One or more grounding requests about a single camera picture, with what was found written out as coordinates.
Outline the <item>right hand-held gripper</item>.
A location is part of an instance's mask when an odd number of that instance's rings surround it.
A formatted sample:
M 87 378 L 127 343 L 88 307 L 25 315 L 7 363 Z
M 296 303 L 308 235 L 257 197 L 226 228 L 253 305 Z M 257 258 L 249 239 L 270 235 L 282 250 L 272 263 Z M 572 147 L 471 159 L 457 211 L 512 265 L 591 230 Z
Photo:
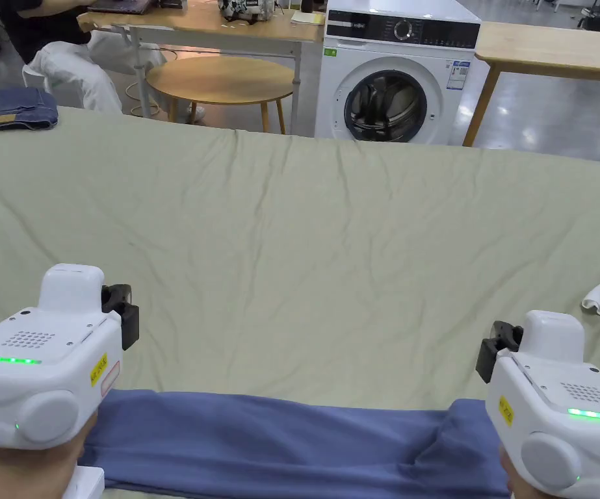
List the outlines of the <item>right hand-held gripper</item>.
M 569 314 L 532 310 L 495 321 L 476 372 L 513 466 L 535 489 L 600 498 L 600 368 L 584 360 L 585 331 Z

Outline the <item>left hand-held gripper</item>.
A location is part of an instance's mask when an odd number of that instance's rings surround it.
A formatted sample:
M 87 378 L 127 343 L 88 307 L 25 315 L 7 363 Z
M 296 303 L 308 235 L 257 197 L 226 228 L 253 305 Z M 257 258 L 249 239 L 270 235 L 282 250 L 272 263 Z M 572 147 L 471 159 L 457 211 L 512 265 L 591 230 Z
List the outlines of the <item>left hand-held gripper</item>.
M 38 303 L 0 322 L 0 448 L 45 450 L 72 440 L 97 413 L 139 339 L 129 284 L 101 269 L 56 264 Z M 105 473 L 80 465 L 62 498 L 101 498 Z

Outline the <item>person's right hand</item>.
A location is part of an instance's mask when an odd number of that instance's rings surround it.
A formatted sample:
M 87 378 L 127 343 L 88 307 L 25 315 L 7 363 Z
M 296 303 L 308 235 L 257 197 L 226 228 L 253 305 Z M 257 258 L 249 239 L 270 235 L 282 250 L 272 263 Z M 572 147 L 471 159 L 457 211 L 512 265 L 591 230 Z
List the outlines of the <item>person's right hand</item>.
M 507 475 L 507 489 L 514 498 L 551 498 L 551 496 L 547 496 L 543 492 L 533 488 L 521 477 L 512 464 L 510 456 L 502 446 L 499 447 L 499 456 L 501 466 Z

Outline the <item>person's left hand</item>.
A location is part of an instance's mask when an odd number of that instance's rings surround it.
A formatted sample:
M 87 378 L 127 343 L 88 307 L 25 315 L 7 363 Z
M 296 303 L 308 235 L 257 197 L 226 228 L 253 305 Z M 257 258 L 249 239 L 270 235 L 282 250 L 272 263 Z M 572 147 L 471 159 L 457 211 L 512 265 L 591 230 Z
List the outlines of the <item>person's left hand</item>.
M 72 440 L 54 448 L 0 448 L 0 498 L 62 498 L 97 419 L 94 413 Z

